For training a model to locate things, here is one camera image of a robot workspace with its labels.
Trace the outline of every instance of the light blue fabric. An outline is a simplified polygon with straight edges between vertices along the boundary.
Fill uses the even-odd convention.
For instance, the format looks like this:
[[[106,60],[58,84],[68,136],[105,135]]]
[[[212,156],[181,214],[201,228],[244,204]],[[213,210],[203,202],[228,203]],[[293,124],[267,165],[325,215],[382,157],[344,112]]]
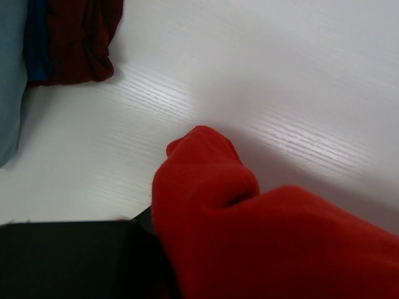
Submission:
[[[22,56],[27,0],[0,0],[0,167],[17,148],[27,75]]]

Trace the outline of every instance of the blue cloth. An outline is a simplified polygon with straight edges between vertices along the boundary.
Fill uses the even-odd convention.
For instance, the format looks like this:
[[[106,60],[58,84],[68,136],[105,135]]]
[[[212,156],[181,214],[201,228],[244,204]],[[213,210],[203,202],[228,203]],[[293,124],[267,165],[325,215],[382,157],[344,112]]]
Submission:
[[[14,155],[27,76],[22,49],[27,0],[0,0],[0,167]]]
[[[29,0],[26,20],[24,58],[27,81],[48,80],[54,73],[49,56],[46,25],[47,0]]]

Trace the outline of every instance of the folded clothing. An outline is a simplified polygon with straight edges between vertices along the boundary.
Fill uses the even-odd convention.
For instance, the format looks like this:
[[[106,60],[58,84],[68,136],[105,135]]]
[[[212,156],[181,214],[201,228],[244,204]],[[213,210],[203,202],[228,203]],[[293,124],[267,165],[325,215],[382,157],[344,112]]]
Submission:
[[[21,98],[27,75],[22,49],[27,0],[0,1],[0,167],[17,148]]]
[[[211,128],[166,153],[153,221],[183,298],[399,298],[397,236],[299,187],[260,194]]]
[[[113,75],[108,46],[122,17],[123,0],[47,0],[50,80],[29,86],[100,82]]]
[[[49,57],[46,12],[47,0],[29,0],[24,38],[28,82],[48,80],[54,72],[54,65]]]

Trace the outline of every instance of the bright red garment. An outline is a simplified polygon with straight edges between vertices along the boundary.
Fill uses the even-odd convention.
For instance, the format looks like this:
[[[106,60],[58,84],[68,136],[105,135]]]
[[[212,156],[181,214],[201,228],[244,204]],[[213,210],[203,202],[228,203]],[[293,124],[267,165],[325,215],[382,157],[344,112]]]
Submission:
[[[104,81],[113,75],[108,46],[123,0],[47,0],[49,52],[54,76],[29,86]]]
[[[224,136],[172,142],[153,220],[184,298],[399,298],[399,238],[299,187],[259,193]]]

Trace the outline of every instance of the wood grain texture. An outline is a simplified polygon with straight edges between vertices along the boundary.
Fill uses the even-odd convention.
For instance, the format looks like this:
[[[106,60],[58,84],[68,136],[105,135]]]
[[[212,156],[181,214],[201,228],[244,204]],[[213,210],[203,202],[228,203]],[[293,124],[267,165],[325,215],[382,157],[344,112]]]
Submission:
[[[300,184],[399,232],[399,2],[126,0],[114,78],[26,94],[0,222],[133,217],[165,146],[230,137],[263,190]]]

